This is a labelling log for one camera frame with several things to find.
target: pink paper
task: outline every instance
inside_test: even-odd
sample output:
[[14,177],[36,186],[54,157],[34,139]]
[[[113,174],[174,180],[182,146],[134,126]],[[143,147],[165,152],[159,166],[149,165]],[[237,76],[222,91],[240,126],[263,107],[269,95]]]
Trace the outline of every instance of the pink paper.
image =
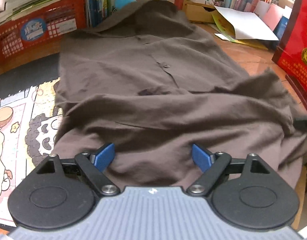
[[284,9],[279,7],[276,4],[271,4],[269,10],[262,18],[263,22],[270,28],[270,30],[274,30],[278,25],[280,19],[282,18]]

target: wooden desk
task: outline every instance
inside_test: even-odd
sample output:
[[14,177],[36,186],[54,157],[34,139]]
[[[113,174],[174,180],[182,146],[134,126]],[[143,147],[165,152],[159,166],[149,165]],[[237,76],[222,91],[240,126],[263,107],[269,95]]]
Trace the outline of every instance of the wooden desk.
[[[209,33],[216,33],[216,31],[205,24],[197,24],[201,28],[205,29]],[[214,37],[217,44],[233,59],[235,60],[242,68],[244,68],[250,75],[256,75],[258,73],[263,72],[267,67],[270,67],[281,79],[284,87],[289,91],[289,93],[293,96],[295,101],[299,104],[300,108],[306,113],[306,109],[301,103],[299,97],[290,86],[289,82],[285,78],[285,71],[278,67],[275,63],[271,61],[273,52],[268,50],[261,50],[251,48],[246,45],[231,43],[229,41],[223,41],[216,36]],[[29,61],[36,60],[41,57],[45,57],[54,53],[58,53],[60,50],[60,41],[53,41],[43,47],[33,48],[27,51],[25,54],[14,58],[12,61],[0,65],[0,75],[10,69],[16,68],[22,64],[25,64]],[[303,181],[305,182],[305,173],[301,176],[303,179],[299,180],[298,184],[303,185]],[[298,196],[303,204],[304,199],[304,187],[299,187],[300,190],[297,191]],[[299,217],[301,214],[302,205],[300,206],[299,213],[297,214],[296,220],[299,223]]]

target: white logo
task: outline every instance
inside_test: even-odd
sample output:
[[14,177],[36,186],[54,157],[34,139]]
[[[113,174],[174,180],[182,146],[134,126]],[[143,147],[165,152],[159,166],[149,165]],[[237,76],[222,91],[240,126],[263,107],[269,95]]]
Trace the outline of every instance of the white logo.
[[149,191],[149,193],[151,193],[151,194],[155,194],[155,193],[158,192],[155,188],[152,188],[151,190],[148,190],[148,191]]

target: red gift bag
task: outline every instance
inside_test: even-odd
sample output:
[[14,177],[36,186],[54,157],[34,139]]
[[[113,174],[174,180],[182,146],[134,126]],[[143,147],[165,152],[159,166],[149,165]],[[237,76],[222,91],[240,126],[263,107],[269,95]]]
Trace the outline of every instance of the red gift bag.
[[307,0],[295,0],[287,27],[272,58],[307,92]]

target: basket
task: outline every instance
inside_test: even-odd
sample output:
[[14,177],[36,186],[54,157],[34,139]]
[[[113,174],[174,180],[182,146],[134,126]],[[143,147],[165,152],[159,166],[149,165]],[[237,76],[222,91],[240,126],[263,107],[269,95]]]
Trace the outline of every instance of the basket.
[[0,26],[0,64],[86,27],[85,0],[60,0]]

